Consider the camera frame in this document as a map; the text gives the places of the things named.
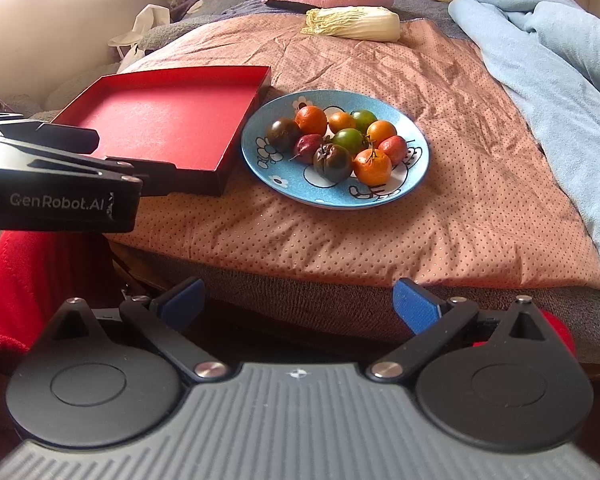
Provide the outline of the napa cabbage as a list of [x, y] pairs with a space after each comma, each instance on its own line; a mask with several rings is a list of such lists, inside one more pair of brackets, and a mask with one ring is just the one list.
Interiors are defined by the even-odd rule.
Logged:
[[395, 42], [401, 37], [399, 15], [383, 6], [343, 6], [306, 12], [302, 34], [354, 40]]

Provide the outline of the red apple-like fruit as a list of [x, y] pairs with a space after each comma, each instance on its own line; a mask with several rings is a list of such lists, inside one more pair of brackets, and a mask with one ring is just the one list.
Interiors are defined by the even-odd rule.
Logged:
[[383, 140], [378, 145], [378, 150], [387, 155], [390, 159], [391, 165], [395, 167], [403, 162], [407, 152], [408, 146], [402, 136], [389, 136], [386, 140]]

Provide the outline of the white tote bag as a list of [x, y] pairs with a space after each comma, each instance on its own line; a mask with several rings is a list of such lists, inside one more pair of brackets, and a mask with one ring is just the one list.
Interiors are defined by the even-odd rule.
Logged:
[[123, 72], [145, 56], [145, 51], [140, 47], [140, 42], [151, 29], [170, 23], [171, 15], [168, 8], [148, 4], [137, 14], [134, 24], [128, 32], [111, 38], [108, 41], [108, 47], [114, 49], [120, 58], [118, 72]]

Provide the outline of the dark brown tomato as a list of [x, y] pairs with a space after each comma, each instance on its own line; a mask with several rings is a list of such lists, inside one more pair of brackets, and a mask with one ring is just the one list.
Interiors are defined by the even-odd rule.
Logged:
[[268, 128], [266, 138], [276, 151], [282, 153], [290, 152], [298, 140], [302, 137], [302, 131], [297, 123], [287, 117], [279, 118]]

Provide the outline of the orange mandarin with stem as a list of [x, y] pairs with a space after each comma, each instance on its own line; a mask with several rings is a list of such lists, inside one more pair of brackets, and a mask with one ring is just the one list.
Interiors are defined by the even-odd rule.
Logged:
[[352, 162], [355, 177], [369, 188], [384, 185], [392, 171], [390, 159], [378, 148], [366, 148], [359, 152]]

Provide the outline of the red clothing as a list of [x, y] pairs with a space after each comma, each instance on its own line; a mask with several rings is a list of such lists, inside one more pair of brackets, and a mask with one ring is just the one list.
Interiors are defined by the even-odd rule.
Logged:
[[95, 308], [121, 297], [105, 237], [5, 232], [0, 236], [0, 373], [10, 373], [65, 300]]

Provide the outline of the grey plush toy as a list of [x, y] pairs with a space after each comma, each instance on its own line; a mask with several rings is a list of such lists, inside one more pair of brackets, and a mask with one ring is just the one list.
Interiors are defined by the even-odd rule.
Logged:
[[259, 4], [260, 0], [187, 0], [173, 10], [170, 24], [144, 32], [136, 50], [155, 52], [202, 25], [248, 13]]

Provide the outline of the orange tomato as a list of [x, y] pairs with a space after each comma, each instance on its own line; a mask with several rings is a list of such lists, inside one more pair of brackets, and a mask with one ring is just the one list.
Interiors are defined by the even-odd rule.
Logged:
[[376, 120], [366, 129], [366, 140], [373, 148], [378, 148], [381, 142], [396, 136], [396, 127], [386, 120]]
[[356, 121], [350, 114], [337, 110], [328, 116], [328, 126], [332, 133], [337, 133], [343, 129], [355, 129]]

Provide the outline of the red shallow box tray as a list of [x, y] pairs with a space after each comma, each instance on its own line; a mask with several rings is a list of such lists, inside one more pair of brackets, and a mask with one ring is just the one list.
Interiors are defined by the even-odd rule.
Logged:
[[169, 194], [220, 196], [235, 166], [242, 128], [270, 82], [268, 66], [248, 65], [103, 76], [54, 121], [96, 130], [96, 158], [170, 162], [176, 177]]

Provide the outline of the orange tomato left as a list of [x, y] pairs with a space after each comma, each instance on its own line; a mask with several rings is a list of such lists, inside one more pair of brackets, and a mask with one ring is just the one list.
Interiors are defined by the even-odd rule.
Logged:
[[328, 116], [328, 126], [332, 133], [337, 133], [343, 129], [355, 129], [356, 121], [350, 114], [337, 110]]

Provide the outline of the green tomato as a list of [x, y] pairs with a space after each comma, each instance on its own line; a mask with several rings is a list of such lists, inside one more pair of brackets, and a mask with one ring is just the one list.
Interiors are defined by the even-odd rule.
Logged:
[[370, 110], [352, 110], [350, 115], [354, 119], [355, 128], [363, 134], [365, 134], [368, 127], [377, 120], [376, 115]]
[[355, 128], [343, 128], [334, 134], [332, 143], [344, 148], [351, 157], [367, 148], [367, 141], [363, 133]]

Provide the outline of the orange mandarin fruit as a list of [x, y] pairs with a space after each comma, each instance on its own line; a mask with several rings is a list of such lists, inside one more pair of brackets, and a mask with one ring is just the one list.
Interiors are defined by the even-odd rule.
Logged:
[[304, 136], [308, 136], [309, 134], [324, 136], [328, 126], [328, 119], [324, 110], [314, 105], [301, 107], [296, 116], [294, 116], [294, 122], [298, 125]]

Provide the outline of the small red fruit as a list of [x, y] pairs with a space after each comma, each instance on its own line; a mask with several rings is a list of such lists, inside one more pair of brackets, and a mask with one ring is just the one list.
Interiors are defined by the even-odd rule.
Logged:
[[312, 165], [313, 156], [322, 144], [323, 137], [320, 134], [306, 134], [302, 136], [294, 146], [291, 160], [302, 162], [305, 165]]

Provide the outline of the light blue blanket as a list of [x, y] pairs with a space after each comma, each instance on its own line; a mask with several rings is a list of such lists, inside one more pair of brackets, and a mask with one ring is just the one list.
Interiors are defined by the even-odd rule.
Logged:
[[574, 0], [454, 0], [600, 255], [600, 19]]

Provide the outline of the dark tomato on plate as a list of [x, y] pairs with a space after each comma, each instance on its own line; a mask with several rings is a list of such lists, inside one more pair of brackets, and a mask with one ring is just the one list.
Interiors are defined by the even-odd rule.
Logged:
[[350, 177], [352, 158], [341, 146], [324, 143], [313, 156], [313, 169], [322, 178], [339, 183]]

